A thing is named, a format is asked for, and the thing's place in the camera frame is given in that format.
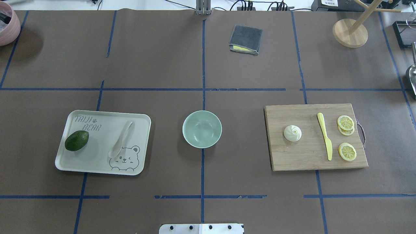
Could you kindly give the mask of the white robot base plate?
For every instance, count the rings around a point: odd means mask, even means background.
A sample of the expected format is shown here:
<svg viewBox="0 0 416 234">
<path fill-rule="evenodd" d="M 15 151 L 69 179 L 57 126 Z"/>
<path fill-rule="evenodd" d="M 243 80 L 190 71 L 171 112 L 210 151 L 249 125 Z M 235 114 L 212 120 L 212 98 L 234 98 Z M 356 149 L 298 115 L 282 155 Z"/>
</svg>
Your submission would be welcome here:
<svg viewBox="0 0 416 234">
<path fill-rule="evenodd" d="M 244 234 L 244 225 L 238 223 L 164 224 L 159 234 Z"/>
</svg>

